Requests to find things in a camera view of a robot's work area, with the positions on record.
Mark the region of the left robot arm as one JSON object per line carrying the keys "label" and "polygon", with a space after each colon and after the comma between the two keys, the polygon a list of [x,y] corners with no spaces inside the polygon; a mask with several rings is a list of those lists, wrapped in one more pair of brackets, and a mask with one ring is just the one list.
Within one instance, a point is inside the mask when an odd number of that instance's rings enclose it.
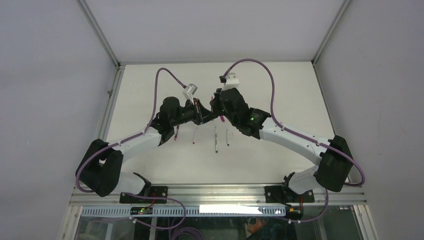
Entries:
{"label": "left robot arm", "polygon": [[92,141],[76,170],[76,186],[82,192],[100,197],[111,193],[131,194],[138,203],[145,203],[151,196],[151,183],[139,173],[122,172],[123,163],[165,144],[175,136],[179,125],[188,122],[202,125],[216,118],[197,98],[181,106],[176,97],[167,97],[147,129],[115,143],[99,138]]}

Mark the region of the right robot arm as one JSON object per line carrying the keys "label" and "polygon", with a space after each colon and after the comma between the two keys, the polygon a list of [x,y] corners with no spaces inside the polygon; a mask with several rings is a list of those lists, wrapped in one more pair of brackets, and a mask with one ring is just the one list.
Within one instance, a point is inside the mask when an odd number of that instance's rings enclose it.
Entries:
{"label": "right robot arm", "polygon": [[210,101],[212,112],[225,116],[243,135],[283,146],[309,160],[313,166],[284,177],[276,198],[283,203],[299,202],[308,191],[324,188],[340,192],[353,167],[347,141],[335,135],[332,139],[300,133],[276,123],[266,111],[249,107],[236,88],[218,88]]}

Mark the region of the dark red gel pen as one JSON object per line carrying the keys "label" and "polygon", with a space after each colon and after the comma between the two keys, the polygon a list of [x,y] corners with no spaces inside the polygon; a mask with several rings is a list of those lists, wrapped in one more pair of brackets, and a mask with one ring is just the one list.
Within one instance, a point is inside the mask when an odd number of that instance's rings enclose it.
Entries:
{"label": "dark red gel pen", "polygon": [[177,126],[175,127],[174,137],[173,137],[173,140],[174,140],[174,141],[176,141],[176,140],[177,140],[177,138],[178,138],[179,128],[180,128],[180,125],[177,125]]}

